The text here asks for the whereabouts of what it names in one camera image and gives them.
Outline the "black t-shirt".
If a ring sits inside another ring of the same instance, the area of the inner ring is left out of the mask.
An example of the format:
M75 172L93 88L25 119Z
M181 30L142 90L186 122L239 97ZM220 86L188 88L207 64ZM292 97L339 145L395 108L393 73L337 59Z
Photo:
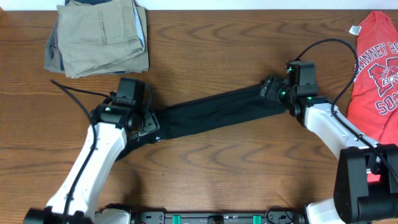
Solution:
M146 144L194 135L284 112L278 102L262 97L260 92L261 86L253 85L154 110L160 129L138 141L130 139L117 160Z

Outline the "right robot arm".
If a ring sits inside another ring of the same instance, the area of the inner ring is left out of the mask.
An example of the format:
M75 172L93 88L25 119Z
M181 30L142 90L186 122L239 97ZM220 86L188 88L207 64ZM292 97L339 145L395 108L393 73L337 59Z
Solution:
M315 85L299 86L270 76L260 95L278 103L315 133L338 159L333 196L305 206L299 223L371 223L397 218L397 146L366 136L317 94Z

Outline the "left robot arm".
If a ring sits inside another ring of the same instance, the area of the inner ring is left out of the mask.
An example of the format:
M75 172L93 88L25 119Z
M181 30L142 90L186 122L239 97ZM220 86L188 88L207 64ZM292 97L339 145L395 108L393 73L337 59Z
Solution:
M134 213L122 205L97 211L98 199L113 164L160 128L149 106L99 104L90 114L85 143L67 178L43 210L31 208L24 223L132 223Z

